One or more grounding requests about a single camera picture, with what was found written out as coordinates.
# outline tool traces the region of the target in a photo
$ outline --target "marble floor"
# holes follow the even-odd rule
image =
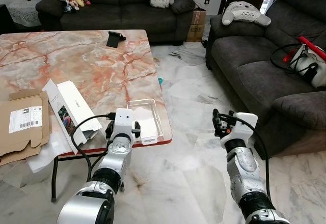
[[[201,43],[157,45],[152,54],[173,141],[133,150],[114,224],[244,223],[230,194],[226,152],[211,124],[214,108],[227,113],[242,110],[242,104],[222,77],[207,70]],[[264,161],[255,155],[264,179]],[[87,165],[83,159],[59,162],[55,204],[51,167],[37,174],[24,161],[0,167],[0,223],[56,223],[65,202],[84,184]],[[270,185],[274,205],[291,223],[326,222],[326,152],[272,158]]]

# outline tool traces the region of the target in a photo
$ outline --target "sofa armrest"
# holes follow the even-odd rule
[[[326,92],[288,95],[276,99],[273,107],[296,123],[311,129],[326,129]]]
[[[223,25],[222,14],[212,17],[210,19],[210,25],[216,38],[230,36],[262,37],[266,29],[265,27],[255,23],[241,21],[234,21],[230,25]]]
[[[174,0],[171,6],[173,13],[181,14],[195,9],[195,2],[193,0]]]
[[[41,0],[36,4],[36,10],[60,18],[63,15],[64,7],[60,0]]]

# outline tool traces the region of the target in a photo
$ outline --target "red handle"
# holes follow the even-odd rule
[[[312,51],[314,51],[316,54],[318,54],[319,57],[321,57],[324,61],[326,61],[326,53],[321,51],[318,47],[316,47],[314,44],[309,42],[305,37],[299,37],[298,40],[304,44],[307,45],[308,48],[310,48]]]

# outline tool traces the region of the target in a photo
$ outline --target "dark gray sofa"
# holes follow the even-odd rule
[[[271,25],[210,20],[206,64],[229,81],[248,111],[258,115],[269,157],[326,150],[326,92],[269,61],[280,46],[304,36],[326,48],[326,0],[276,0]],[[255,148],[262,158],[260,147]]]
[[[174,0],[169,9],[157,9],[149,0],[90,0],[91,5],[75,14],[64,13],[59,0],[42,0],[36,5],[46,31],[146,30],[149,41],[182,43],[193,17],[193,0]]]

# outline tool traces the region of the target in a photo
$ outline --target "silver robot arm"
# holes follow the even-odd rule
[[[254,114],[235,113],[234,118],[256,126]],[[231,194],[242,211],[246,224],[290,224],[284,215],[275,209],[265,193],[259,178],[259,164],[250,148],[248,139],[253,131],[234,118],[226,118],[213,112],[215,136],[221,138],[221,146],[227,151],[227,170],[231,180]]]
[[[119,188],[123,190],[123,179],[130,165],[132,133],[138,137],[140,127],[132,128],[132,110],[123,108],[117,109],[114,124],[110,125],[111,144],[107,155],[93,177],[65,204],[57,224],[113,223],[114,198]]]

